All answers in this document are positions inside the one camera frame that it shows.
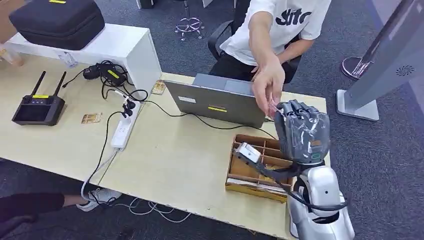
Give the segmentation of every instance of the yellow label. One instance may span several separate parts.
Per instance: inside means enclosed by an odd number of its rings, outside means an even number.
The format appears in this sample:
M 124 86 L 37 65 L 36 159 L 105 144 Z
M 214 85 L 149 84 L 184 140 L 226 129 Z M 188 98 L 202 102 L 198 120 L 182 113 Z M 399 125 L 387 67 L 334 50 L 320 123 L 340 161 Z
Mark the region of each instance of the yellow label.
M 50 3 L 55 3 L 55 4 L 65 4 L 66 1 L 59 1 L 59 0 L 49 0 Z
M 33 99 L 48 99 L 49 95 L 32 95 Z
M 208 106 L 207 108 L 210 109 L 210 110 L 220 111 L 220 112 L 224 112 L 224 113 L 227 112 L 227 110 L 225 110 L 225 109 L 219 109 L 219 108 L 216 108 L 216 107 Z
M 116 79 L 119 79 L 119 76 L 116 75 L 116 73 L 114 73 L 112 70 L 107 70 L 108 73 L 110 73 L 110 75 L 114 76 Z

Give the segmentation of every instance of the black cable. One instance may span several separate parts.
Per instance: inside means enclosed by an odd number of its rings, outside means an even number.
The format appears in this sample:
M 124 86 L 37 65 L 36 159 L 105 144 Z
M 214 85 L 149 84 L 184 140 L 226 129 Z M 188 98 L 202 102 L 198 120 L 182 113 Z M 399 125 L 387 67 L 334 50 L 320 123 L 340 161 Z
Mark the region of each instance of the black cable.
M 127 83 L 127 84 L 129 84 L 129 85 L 131 85 L 131 86 L 134 86 L 134 84 L 132 84 L 132 83 L 128 80 L 128 78 L 126 79 L 126 83 Z
M 81 70 L 80 72 L 78 72 L 78 74 L 77 75 L 75 75 L 71 80 L 69 80 L 69 81 L 67 81 L 66 83 L 64 83 L 63 85 L 62 85 L 62 88 L 66 88 L 66 86 L 70 83 L 70 82 L 72 82 L 72 81 L 74 81 L 82 72 L 84 72 L 84 70 Z
M 183 114 L 181 114 L 181 115 L 172 115 L 172 114 L 169 114 L 167 111 L 165 111 L 165 110 L 164 110 L 161 106 L 159 106 L 159 104 L 157 104 L 157 103 L 156 103 L 156 102 L 154 102 L 154 101 L 144 100 L 143 102 L 145 102 L 145 103 L 152 103 L 152 104 L 156 105 L 158 108 L 160 108 L 160 110 L 162 110 L 162 112 L 166 113 L 168 116 L 173 117 L 173 118 L 174 118 L 174 117 L 184 117 L 184 116 L 187 116 L 187 115 L 193 115 L 193 116 L 195 116 L 197 119 L 199 119 L 202 123 L 204 123 L 205 125 L 207 125 L 208 127 L 213 128 L 213 129 L 219 129 L 219 130 L 233 130 L 233 129 L 238 129 L 238 128 L 252 128 L 252 129 L 256 129 L 256 130 L 262 131 L 262 132 L 264 132 L 264 133 L 268 134 L 271 138 L 273 138 L 273 139 L 275 139 L 275 140 L 276 140 L 276 138 L 275 138 L 273 135 L 271 135 L 271 134 L 270 134 L 270 133 L 268 133 L 267 131 L 265 131 L 265 130 L 263 130 L 263 129 L 260 129 L 260 128 L 258 128 L 258 127 L 249 126 L 249 125 L 238 125 L 238 126 L 233 126 L 233 127 L 218 127 L 218 126 L 213 126 L 213 125 L 210 125 L 209 123 L 205 122 L 205 120 L 201 119 L 198 115 L 196 115 L 196 114 L 194 114 L 194 113 L 183 113 Z
M 100 167 L 100 163 L 102 162 L 102 157 L 103 157 L 103 152 L 105 151 L 105 147 L 106 147 L 106 143 L 108 142 L 108 134 L 109 134 L 109 121 L 111 120 L 112 116 L 115 114 L 122 114 L 121 111 L 116 111 L 114 113 L 112 113 L 108 118 L 107 118 L 107 122 L 106 122 L 106 137 L 104 138 L 104 144 L 103 147 L 101 148 L 101 153 L 100 153 L 100 158 L 98 159 L 98 163 L 97 166 L 95 167 L 95 170 L 92 172 L 92 174 L 90 175 L 90 177 L 87 180 L 87 183 L 90 183 L 90 180 L 92 179 L 92 177 L 94 176 L 94 174 L 97 172 L 97 170 Z M 105 203 L 100 203 L 99 200 L 96 198 L 96 196 L 94 196 L 94 194 L 91 194 L 95 200 L 95 202 L 100 205 L 100 206 L 104 206 L 104 205 L 108 205 Z
M 112 89 L 112 88 L 109 88 L 107 91 L 106 91 L 106 96 L 104 97 L 104 99 L 106 100 L 106 99 L 108 99 L 108 93 L 110 92 L 110 91 L 115 91 L 114 89 Z
M 284 191 L 286 191 L 287 194 L 290 195 L 290 197 L 294 198 L 295 200 L 297 200 L 301 204 L 303 204 L 306 207 L 311 208 L 311 209 L 316 209 L 316 210 L 325 211 L 325 212 L 332 212 L 332 211 L 338 211 L 340 209 L 343 209 L 343 208 L 345 208 L 348 205 L 348 199 L 346 197 L 344 198 L 344 203 L 341 203 L 341 204 L 338 204 L 338 205 L 330 205 L 330 206 L 318 206 L 318 205 L 314 205 L 314 204 L 311 204 L 311 203 L 306 202 L 305 200 L 303 200 L 302 198 L 300 198 L 299 196 L 297 196 L 296 194 L 294 194 L 292 192 L 292 189 L 291 189 L 290 186 L 284 186 L 279 181 L 275 181 L 275 182 L 282 189 L 284 189 Z

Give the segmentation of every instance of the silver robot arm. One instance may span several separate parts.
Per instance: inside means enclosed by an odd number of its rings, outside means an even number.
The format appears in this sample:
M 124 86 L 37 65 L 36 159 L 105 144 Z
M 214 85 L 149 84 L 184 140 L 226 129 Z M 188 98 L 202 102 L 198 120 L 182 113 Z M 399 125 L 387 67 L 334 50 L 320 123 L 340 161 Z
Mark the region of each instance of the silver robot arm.
M 235 151 L 241 160 L 259 173 L 274 179 L 297 177 L 288 194 L 290 232 L 300 240 L 352 240 L 355 232 L 347 201 L 339 190 L 334 170 L 325 166 L 330 147 L 330 121 L 327 114 L 296 100 L 280 102 L 274 116 L 281 152 L 293 161 L 285 170 L 269 170 L 259 161 L 260 153 L 241 144 Z

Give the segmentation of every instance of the wooden box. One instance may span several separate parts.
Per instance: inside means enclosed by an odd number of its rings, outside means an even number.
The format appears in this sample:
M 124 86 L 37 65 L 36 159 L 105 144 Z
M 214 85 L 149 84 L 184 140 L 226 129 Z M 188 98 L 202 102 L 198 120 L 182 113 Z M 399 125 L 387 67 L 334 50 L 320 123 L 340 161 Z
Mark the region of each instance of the wooden box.
M 267 169 L 286 169 L 292 164 L 291 161 L 284 159 L 277 140 L 238 134 L 232 143 L 225 189 L 285 203 L 287 201 L 285 190 L 275 181 L 258 173 L 233 154 L 234 150 L 244 142 L 261 153 L 260 161 Z M 292 183 L 292 178 L 281 182 L 288 187 L 291 187 Z

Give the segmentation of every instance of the stand base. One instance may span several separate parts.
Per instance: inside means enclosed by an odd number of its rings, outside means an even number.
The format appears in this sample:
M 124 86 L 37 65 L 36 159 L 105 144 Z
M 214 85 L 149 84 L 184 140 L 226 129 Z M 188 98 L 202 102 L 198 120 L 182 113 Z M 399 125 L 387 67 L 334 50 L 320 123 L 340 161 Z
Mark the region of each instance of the stand base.
M 346 109 L 345 92 L 346 90 L 339 89 L 336 93 L 336 104 L 338 114 L 370 121 L 378 121 L 380 119 L 379 110 L 377 108 L 377 102 L 375 100 L 356 110 Z
M 353 74 L 353 72 L 361 60 L 362 60 L 362 57 L 357 57 L 357 56 L 351 56 L 351 57 L 345 58 L 343 62 L 341 62 L 341 72 L 344 75 L 346 75 L 348 78 L 354 81 L 359 80 L 359 78 L 364 73 L 362 73 L 360 76 L 357 76 L 356 74 Z

